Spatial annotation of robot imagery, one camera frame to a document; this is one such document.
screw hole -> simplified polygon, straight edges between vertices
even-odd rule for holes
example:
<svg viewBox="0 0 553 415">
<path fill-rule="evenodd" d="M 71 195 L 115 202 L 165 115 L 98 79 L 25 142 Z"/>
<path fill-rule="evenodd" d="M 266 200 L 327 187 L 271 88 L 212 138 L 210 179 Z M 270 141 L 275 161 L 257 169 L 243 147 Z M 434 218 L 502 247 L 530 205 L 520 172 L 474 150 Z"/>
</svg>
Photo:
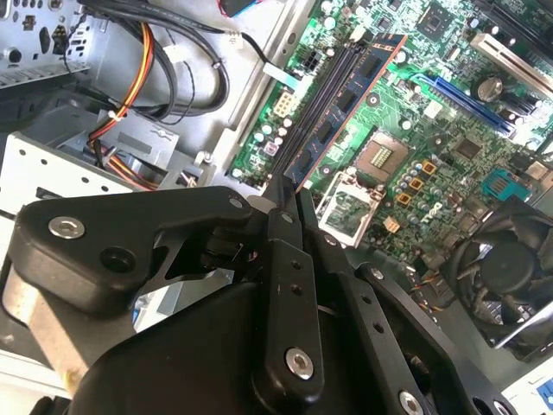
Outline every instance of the screw hole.
<svg viewBox="0 0 553 415">
<path fill-rule="evenodd" d="M 106 270 L 125 274 L 135 269 L 135 256 L 131 251 L 112 246 L 100 253 L 100 262 Z"/>
<path fill-rule="evenodd" d="M 296 294 L 298 297 L 301 297 L 303 295 L 303 290 L 302 290 L 302 287 L 300 287 L 299 285 L 295 285 L 295 284 L 292 284 L 290 286 L 290 289 L 292 290 L 292 292 L 294 294 Z"/>
<path fill-rule="evenodd" d="M 290 36 L 288 36 L 288 40 L 287 40 L 288 44 L 293 45 L 296 42 L 296 38 L 297 38 L 296 33 L 294 32 L 290 33 Z"/>
<path fill-rule="evenodd" d="M 373 325 L 375 330 L 377 330 L 381 335 L 384 333 L 384 327 L 382 327 L 380 324 L 375 322 Z"/>
</svg>

cpu fan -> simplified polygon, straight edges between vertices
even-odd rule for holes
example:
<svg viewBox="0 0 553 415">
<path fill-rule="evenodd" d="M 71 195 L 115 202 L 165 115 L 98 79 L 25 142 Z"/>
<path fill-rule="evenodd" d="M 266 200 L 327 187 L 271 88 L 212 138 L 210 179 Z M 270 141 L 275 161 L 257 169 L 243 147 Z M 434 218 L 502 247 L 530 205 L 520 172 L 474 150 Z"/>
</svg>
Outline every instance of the cpu fan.
<svg viewBox="0 0 553 415">
<path fill-rule="evenodd" d="M 512 197 L 442 273 L 491 347 L 524 328 L 505 346 L 528 361 L 553 342 L 553 316 L 543 318 L 553 302 L 553 220 L 544 214 Z"/>
</svg>

cable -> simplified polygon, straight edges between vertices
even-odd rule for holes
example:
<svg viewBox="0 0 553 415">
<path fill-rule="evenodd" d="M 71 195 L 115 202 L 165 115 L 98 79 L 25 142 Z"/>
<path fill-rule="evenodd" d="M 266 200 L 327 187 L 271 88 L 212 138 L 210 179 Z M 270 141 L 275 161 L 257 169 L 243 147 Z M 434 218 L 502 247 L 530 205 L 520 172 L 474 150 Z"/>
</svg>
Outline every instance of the cable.
<svg viewBox="0 0 553 415">
<path fill-rule="evenodd" d="M 113 2 L 113 1 L 106 1 L 106 0 L 98 0 L 92 2 L 91 0 L 80 0 L 82 4 L 84 4 L 87 8 L 89 8 L 89 11 L 94 11 L 96 13 L 100 13 L 102 15 L 110 17 L 112 20 L 119 22 L 121 19 L 131 22 L 145 22 L 147 24 L 155 24 L 160 27 L 164 27 L 165 29 L 171 29 L 176 33 L 179 33 L 180 35 L 183 35 L 187 39 L 189 39 L 191 42 L 196 44 L 205 54 L 209 56 L 209 58 L 213 61 L 213 68 L 215 68 L 219 75 L 219 87 L 216 91 L 212 102 L 207 103 L 206 105 L 198 105 L 194 106 L 191 105 L 187 116 L 199 116 L 203 115 L 208 112 L 214 112 L 217 111 L 222 105 L 225 104 L 226 100 L 228 99 L 229 94 L 229 78 L 228 73 L 226 72 L 225 66 L 222 64 L 221 59 L 213 49 L 213 47 L 209 44 L 209 42 L 201 36 L 198 32 L 196 32 L 194 29 L 191 29 L 187 26 L 183 26 L 183 22 L 190 23 L 191 20 L 187 18 L 183 18 L 183 16 L 176 15 L 175 13 L 169 12 L 167 10 L 164 10 L 163 13 L 153 13 L 153 14 L 147 14 L 143 11 L 143 6 L 148 5 L 146 3 L 123 3 L 123 2 Z M 167 20 L 167 15 L 171 16 L 171 18 L 175 18 L 174 20 Z M 213 29 L 208 27 L 207 25 L 202 25 L 201 23 L 198 23 L 198 25 L 194 25 L 195 27 L 200 27 L 204 30 L 208 30 L 210 33 L 225 33 L 220 29 Z M 175 90 L 178 92 L 178 85 L 174 83 L 171 79 L 169 79 L 169 87 L 172 90 Z M 142 106 L 133 108 L 141 115 L 148 117 L 148 118 L 158 118 L 160 112 L 169 112 L 173 115 L 182 115 L 186 111 L 188 107 L 188 104 L 177 104 L 173 108 L 168 109 L 167 105 L 156 105 L 156 106 Z"/>
<path fill-rule="evenodd" d="M 175 42 L 175 38 L 173 37 L 173 34 L 171 33 L 171 31 L 169 29 L 165 29 L 167 31 L 167 35 L 169 36 L 169 39 L 171 40 L 171 42 L 173 43 L 173 45 L 176 45 L 176 42 Z M 188 65 L 188 62 L 186 62 L 185 60 L 182 60 L 181 61 L 187 68 L 188 70 L 188 74 L 190 75 L 190 84 L 192 86 L 192 96 L 190 98 L 190 101 L 188 102 L 188 106 L 186 107 L 186 109 L 184 110 L 184 112 L 182 113 L 181 117 L 179 119 L 177 119 L 174 123 L 163 123 L 165 125 L 177 125 L 179 124 L 188 114 L 188 112 L 190 111 L 190 107 L 192 106 L 193 102 L 194 102 L 194 98 L 196 98 L 196 84 L 194 82 L 194 74 L 192 73 L 192 68 L 190 67 L 190 65 Z"/>
<path fill-rule="evenodd" d="M 143 48 L 143 58 L 140 69 L 138 70 L 137 76 L 132 82 L 129 91 L 127 92 L 127 97 L 123 101 L 123 105 L 119 108 L 118 112 L 111 117 L 110 120 L 106 121 L 103 125 L 95 129 L 88 136 L 89 142 L 93 142 L 99 137 L 103 136 L 108 130 L 110 130 L 115 123 L 117 123 L 121 118 L 123 118 L 126 113 L 129 111 L 130 106 L 137 98 L 138 93 L 142 89 L 146 78 L 148 76 L 149 69 L 153 63 L 153 34 L 150 28 L 142 23 L 143 28 L 143 38 L 144 38 L 144 48 Z"/>
</svg>

chipset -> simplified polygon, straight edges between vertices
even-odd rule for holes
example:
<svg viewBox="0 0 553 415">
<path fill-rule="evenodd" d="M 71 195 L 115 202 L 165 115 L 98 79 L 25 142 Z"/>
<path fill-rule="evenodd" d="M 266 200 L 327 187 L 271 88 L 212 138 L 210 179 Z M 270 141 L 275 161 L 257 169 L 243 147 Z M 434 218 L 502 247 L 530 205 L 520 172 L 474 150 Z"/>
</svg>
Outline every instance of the chipset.
<svg viewBox="0 0 553 415">
<path fill-rule="evenodd" d="M 403 143 L 377 131 L 359 154 L 355 167 L 380 182 L 386 182 L 408 154 L 409 150 Z"/>
<path fill-rule="evenodd" d="M 440 4 L 430 4 L 416 28 L 433 42 L 441 40 L 446 30 L 449 29 L 454 17 Z"/>
<path fill-rule="evenodd" d="M 457 147 L 455 147 L 455 151 L 466 157 L 468 160 L 475 158 L 480 152 L 480 149 L 481 147 L 478 144 L 473 143 L 467 138 L 463 138 L 459 144 L 457 144 Z"/>
</svg>

integrated circuit chip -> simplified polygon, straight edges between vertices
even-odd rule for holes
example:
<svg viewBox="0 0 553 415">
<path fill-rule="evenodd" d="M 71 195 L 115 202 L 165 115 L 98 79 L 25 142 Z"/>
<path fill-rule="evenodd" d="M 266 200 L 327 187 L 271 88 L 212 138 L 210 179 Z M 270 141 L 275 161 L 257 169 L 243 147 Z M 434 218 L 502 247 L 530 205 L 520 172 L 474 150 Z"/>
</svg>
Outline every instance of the integrated circuit chip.
<svg viewBox="0 0 553 415">
<path fill-rule="evenodd" d="M 361 151 L 355 167 L 366 175 L 385 182 L 399 168 L 409 150 L 403 143 L 378 131 Z"/>
<path fill-rule="evenodd" d="M 338 98 L 337 106 L 341 109 L 342 112 L 350 112 L 353 104 L 357 100 L 357 95 L 352 93 L 349 89 L 346 89 L 344 93 Z"/>
<path fill-rule="evenodd" d="M 463 138 L 459 144 L 457 144 L 457 147 L 455 150 L 461 154 L 462 156 L 466 157 L 469 160 L 472 160 L 476 157 L 476 155 L 480 152 L 481 147 L 473 143 L 467 138 Z"/>
<path fill-rule="evenodd" d="M 387 20 L 385 17 L 383 17 L 380 22 L 378 22 L 378 28 L 381 30 L 388 30 L 391 26 L 391 23 L 389 20 Z"/>
<path fill-rule="evenodd" d="M 438 3 L 431 3 L 416 28 L 431 41 L 438 42 L 454 17 Z"/>
</svg>

